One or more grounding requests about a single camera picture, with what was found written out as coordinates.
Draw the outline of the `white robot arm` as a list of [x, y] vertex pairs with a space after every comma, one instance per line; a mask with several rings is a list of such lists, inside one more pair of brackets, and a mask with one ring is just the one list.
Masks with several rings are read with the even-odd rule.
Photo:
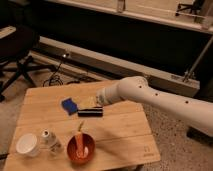
[[84, 110], [126, 100], [146, 103], [164, 110], [213, 137], [213, 103], [151, 88], [147, 79], [142, 76], [126, 77], [101, 88], [95, 95], [82, 100], [78, 107]]

